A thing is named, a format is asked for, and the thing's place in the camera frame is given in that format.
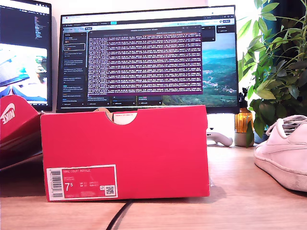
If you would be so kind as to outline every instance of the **qr code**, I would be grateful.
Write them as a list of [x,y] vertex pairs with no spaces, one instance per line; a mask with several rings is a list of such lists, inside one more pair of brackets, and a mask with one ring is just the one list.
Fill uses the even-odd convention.
[[105,195],[106,196],[115,196],[115,185],[106,185],[105,186]]

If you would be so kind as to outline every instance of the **red shoe box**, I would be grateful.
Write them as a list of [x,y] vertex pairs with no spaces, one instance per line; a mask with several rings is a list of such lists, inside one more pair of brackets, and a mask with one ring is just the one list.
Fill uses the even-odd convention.
[[24,98],[0,98],[0,169],[42,153],[38,113]]
[[44,114],[47,199],[209,196],[206,129],[202,105],[139,109],[125,125],[105,112]]

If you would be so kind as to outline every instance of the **amber glass bottle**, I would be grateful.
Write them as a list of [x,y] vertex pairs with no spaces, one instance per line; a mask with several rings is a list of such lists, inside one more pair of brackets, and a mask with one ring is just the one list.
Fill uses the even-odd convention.
[[253,114],[246,107],[240,108],[240,113],[235,115],[235,132],[246,133],[250,121],[253,128]]
[[248,102],[245,100],[247,89],[243,88],[243,93],[239,93],[240,113],[235,115],[235,145],[246,146],[246,132],[248,123],[251,122],[253,129],[253,114],[247,109]]

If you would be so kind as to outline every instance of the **nike swoosh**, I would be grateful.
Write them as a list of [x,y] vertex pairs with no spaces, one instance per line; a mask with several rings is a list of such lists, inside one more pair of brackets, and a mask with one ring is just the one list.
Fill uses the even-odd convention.
[[290,145],[264,145],[261,153],[273,153],[287,150],[303,150],[307,149],[307,144],[290,144]]
[[4,115],[10,110],[13,109],[15,111],[15,105],[13,103],[10,103],[6,109],[4,110],[4,112],[2,113],[2,115],[0,116],[0,119],[2,119],[4,117]]

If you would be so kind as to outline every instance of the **white game controller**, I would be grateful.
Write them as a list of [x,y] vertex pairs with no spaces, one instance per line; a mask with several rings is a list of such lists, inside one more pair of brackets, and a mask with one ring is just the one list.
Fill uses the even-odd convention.
[[223,134],[215,132],[207,132],[207,140],[214,140],[216,143],[220,142],[225,146],[231,146],[233,142],[232,138],[228,138]]

